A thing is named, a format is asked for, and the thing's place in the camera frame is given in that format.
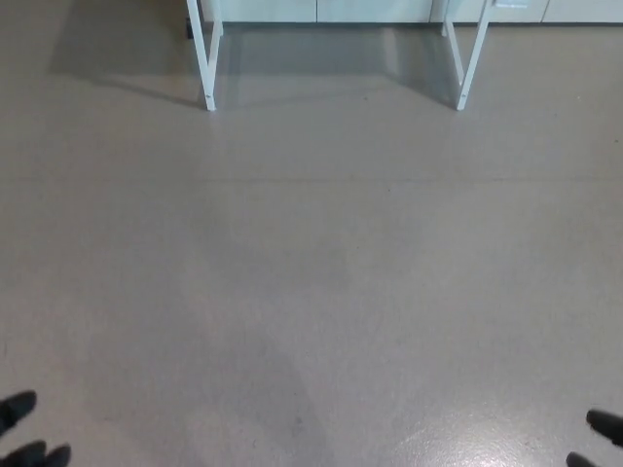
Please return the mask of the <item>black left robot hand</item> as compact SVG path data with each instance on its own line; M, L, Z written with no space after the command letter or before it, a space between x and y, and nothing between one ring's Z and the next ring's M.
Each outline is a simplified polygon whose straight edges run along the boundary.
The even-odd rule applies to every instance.
M1 437L15 429L36 408L34 390L24 390L1 400ZM1 467L67 467L72 448L65 444L53 449L44 440L34 440L1 455Z

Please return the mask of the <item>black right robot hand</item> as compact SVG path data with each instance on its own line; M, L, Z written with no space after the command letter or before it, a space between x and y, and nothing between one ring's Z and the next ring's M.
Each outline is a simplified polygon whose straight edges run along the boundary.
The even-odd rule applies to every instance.
M586 413L586 422L600 436L609 440L614 446L622 448L622 417L615 413L591 409ZM570 452L566 459L568 467L597 467L590 459L577 452Z

